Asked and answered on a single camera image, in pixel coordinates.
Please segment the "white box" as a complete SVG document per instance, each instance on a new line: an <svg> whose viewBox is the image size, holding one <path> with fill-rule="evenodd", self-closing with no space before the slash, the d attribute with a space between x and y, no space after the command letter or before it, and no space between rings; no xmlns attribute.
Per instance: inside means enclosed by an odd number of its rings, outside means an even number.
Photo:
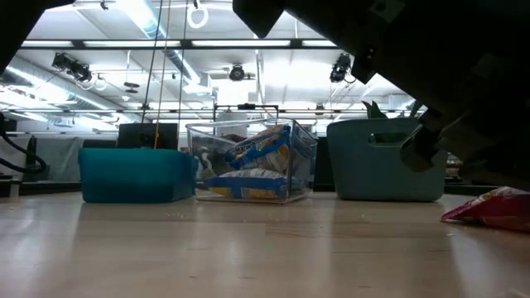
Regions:
<svg viewBox="0 0 530 298"><path fill-rule="evenodd" d="M226 123L226 122L242 122L248 119L246 113L236 113L226 111L221 113L217 118L217 123ZM216 134L219 137L224 137L228 135L237 135L240 137L246 137L248 135L248 125L236 124L235 126L218 126L216 129Z"/></svg>

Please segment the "silver ventilation duct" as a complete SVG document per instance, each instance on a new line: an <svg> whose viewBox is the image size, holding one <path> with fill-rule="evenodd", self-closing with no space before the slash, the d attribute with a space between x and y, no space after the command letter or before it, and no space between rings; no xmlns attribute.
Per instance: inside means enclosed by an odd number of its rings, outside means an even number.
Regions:
<svg viewBox="0 0 530 298"><path fill-rule="evenodd" d="M155 14L149 0L116 0L118 7L128 15L132 22L151 40L164 41L168 35L161 17ZM178 50L161 49L166 58L182 73L189 84L198 84L198 73L184 59Z"/></svg>

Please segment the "clear plastic bin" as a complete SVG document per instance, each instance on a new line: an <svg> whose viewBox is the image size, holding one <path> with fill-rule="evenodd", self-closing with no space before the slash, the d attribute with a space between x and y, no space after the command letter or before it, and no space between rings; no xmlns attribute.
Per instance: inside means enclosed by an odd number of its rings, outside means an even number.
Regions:
<svg viewBox="0 0 530 298"><path fill-rule="evenodd" d="M218 126L235 126L236 124L248 125L248 135L240 137L228 135L219 137L215 129ZM250 137L259 134L276 125L289 125L291 127L290 155L287 170L282 173L288 177L289 191L287 197L280 199L232 199L208 191L203 186L203 180L197 180L197 199L203 201L249 202L264 204L285 204L301 199L312 192L314 181L317 137L309 133L301 124L289 118L270 118L246 120L242 122L226 123L192 123L186 126L188 149L191 154L191 138L193 136L206 136L223 138L233 143L232 147Z"/></svg>

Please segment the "black monitor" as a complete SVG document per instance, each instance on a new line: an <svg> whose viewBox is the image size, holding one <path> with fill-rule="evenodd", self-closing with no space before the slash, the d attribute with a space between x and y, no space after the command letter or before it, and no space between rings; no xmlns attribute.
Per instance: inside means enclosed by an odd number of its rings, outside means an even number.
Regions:
<svg viewBox="0 0 530 298"><path fill-rule="evenodd" d="M178 149L177 123L124 123L118 128L117 148Z"/></svg>

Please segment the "black metal cart frame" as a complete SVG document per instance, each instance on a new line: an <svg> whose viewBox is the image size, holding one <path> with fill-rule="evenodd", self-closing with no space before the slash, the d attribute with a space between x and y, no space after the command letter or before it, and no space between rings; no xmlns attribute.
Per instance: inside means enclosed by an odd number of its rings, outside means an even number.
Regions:
<svg viewBox="0 0 530 298"><path fill-rule="evenodd" d="M235 105L219 105L214 104L213 107L213 121L218 121L218 115L221 111L228 112L230 110L243 111L245 113L265 113L272 117L271 111L276 113L275 118L279 117L280 108L278 105L270 104L255 104L255 103L241 103Z"/></svg>

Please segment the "teal artificial plant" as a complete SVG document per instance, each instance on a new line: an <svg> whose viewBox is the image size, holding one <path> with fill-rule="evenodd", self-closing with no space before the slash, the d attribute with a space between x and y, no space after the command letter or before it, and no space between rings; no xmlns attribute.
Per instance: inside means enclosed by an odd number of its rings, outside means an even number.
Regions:
<svg viewBox="0 0 530 298"><path fill-rule="evenodd" d="M362 104L366 107L366 112L367 112L367 118L368 119L376 119L376 118L388 119L388 115L380 110L380 108L379 108L377 103L375 103L375 102L368 103L366 101L362 101ZM412 105L412 109L411 109L408 117L409 118L416 117L418 111L420 110L420 108L422 106L423 106L423 103L421 103L421 102L416 100L413 103L413 105Z"/></svg>

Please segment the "small teal plastic bin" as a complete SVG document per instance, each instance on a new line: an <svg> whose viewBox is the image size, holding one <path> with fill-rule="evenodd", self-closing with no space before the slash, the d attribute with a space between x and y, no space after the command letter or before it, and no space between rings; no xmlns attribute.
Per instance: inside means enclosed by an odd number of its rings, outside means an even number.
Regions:
<svg viewBox="0 0 530 298"><path fill-rule="evenodd" d="M83 200L92 204L163 204L195 195L198 161L167 149L82 148Z"/></svg>

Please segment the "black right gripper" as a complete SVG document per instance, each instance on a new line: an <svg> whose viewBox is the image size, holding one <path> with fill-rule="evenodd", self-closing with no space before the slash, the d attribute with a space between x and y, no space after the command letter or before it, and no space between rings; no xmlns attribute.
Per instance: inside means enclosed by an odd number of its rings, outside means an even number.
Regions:
<svg viewBox="0 0 530 298"><path fill-rule="evenodd" d="M378 74L415 98L455 93L437 0L233 0L232 8L258 38L285 9L354 55L354 76L364 82Z"/></svg>

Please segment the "red noodle packet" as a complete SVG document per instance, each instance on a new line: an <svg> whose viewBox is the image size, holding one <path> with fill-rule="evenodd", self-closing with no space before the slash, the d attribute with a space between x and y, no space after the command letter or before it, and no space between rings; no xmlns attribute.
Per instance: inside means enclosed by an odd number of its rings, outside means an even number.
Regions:
<svg viewBox="0 0 530 298"><path fill-rule="evenodd" d="M506 186L491 190L443 214L441 222L530 233L530 192Z"/></svg>

